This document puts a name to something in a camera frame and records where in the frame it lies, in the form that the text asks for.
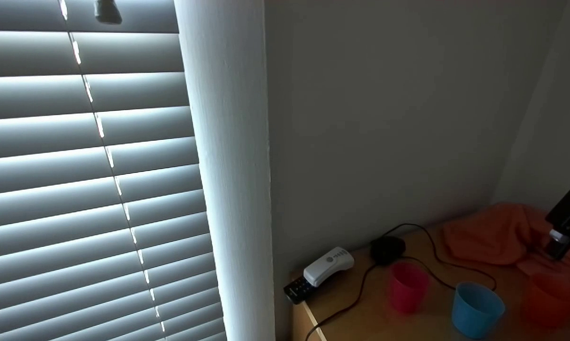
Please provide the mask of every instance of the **wooden table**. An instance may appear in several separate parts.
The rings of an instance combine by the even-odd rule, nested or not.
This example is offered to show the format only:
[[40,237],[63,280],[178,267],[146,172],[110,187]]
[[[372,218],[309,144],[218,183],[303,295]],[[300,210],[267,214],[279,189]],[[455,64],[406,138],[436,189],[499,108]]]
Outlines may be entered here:
[[[444,259],[451,259],[438,231],[432,231],[438,252]],[[423,259],[434,273],[447,282],[481,282],[491,284],[480,273],[447,267],[434,259],[430,240],[423,231],[408,233],[408,255]],[[305,341],[307,331],[332,312],[355,301],[362,274],[372,265],[368,250],[355,252],[356,265],[353,271],[341,273],[322,284],[309,301],[294,307],[294,341]],[[527,276],[516,267],[493,267],[468,261],[463,265],[480,267],[491,273],[499,282],[499,293],[508,303],[508,312],[489,339],[544,339],[570,341],[570,322],[561,329],[546,329],[531,324],[521,314],[523,290]],[[451,324],[453,290],[432,280],[430,291],[423,308],[417,314],[404,316],[387,305],[387,284],[391,280],[389,267],[377,267],[366,280],[360,305],[343,316],[319,327],[311,341],[463,341],[464,337]]]

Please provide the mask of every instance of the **power cord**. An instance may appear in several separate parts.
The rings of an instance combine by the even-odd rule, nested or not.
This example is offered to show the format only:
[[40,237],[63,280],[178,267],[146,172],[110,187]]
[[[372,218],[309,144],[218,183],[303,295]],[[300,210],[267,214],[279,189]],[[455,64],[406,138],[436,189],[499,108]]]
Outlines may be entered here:
[[[466,269],[466,271],[474,271],[474,273],[480,273],[480,274],[487,276],[487,278],[493,282],[491,290],[497,290],[497,278],[495,278],[493,274],[489,274],[487,271],[481,271],[481,269],[476,269],[476,267],[466,267],[466,265],[459,265],[459,263],[451,263],[451,261],[442,259],[440,254],[438,254],[436,240],[434,240],[432,233],[430,233],[425,225],[419,225],[419,223],[398,223],[398,225],[394,225],[392,229],[389,229],[383,237],[392,235],[394,231],[398,231],[398,229],[402,229],[402,227],[417,227],[417,229],[421,229],[421,231],[430,238],[432,252],[434,252],[434,259],[436,259],[438,263],[449,265],[449,267]],[[455,290],[453,284],[449,284],[449,282],[445,282],[444,278],[440,278],[440,276],[438,276],[438,274],[436,274],[423,259],[413,257],[413,255],[404,255],[404,257],[406,257],[406,259],[419,261],[419,263],[421,263],[421,265],[423,265],[423,267],[425,267],[425,269],[427,269],[427,271],[428,271],[442,286],[445,286],[445,288],[449,288],[449,290]],[[347,307],[339,308],[338,312],[330,314],[328,318],[321,320],[317,326],[313,326],[313,327],[307,331],[305,341],[309,341],[309,337],[311,337],[319,327],[322,327],[324,324],[328,324],[328,322],[336,320],[338,316],[349,312],[351,308],[355,308],[355,307],[360,303],[360,297],[362,297],[362,293],[364,293],[366,278],[368,278],[368,274],[370,274],[375,267],[377,267],[377,263],[372,263],[372,265],[364,271],[364,276],[362,276],[362,282],[360,282],[360,291],[358,291],[356,299],[355,299],[351,305],[347,305]]]

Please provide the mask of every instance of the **pink cup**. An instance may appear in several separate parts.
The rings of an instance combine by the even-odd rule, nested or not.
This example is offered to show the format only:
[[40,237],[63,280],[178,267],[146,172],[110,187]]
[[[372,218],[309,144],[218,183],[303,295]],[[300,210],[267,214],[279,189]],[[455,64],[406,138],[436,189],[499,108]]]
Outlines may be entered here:
[[419,310],[430,288],[430,274],[413,263],[394,263],[389,286],[391,307],[404,314]]

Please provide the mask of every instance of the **red cloth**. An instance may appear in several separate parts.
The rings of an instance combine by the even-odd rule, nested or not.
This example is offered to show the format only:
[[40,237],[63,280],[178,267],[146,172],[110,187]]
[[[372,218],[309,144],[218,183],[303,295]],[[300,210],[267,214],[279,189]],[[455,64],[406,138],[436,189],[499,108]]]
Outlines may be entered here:
[[493,204],[476,214],[444,223],[444,240],[459,259],[517,265],[523,273],[565,273],[570,276],[570,252],[563,261],[544,255],[552,225],[546,214],[525,204]]

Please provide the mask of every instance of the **blue cup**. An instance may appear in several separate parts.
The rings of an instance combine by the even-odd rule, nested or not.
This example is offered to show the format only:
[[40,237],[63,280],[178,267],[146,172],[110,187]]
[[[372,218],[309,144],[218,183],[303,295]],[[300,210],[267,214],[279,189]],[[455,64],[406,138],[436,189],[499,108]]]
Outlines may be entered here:
[[480,284],[459,284],[453,303],[453,326],[470,339],[483,339],[506,314],[504,299]]

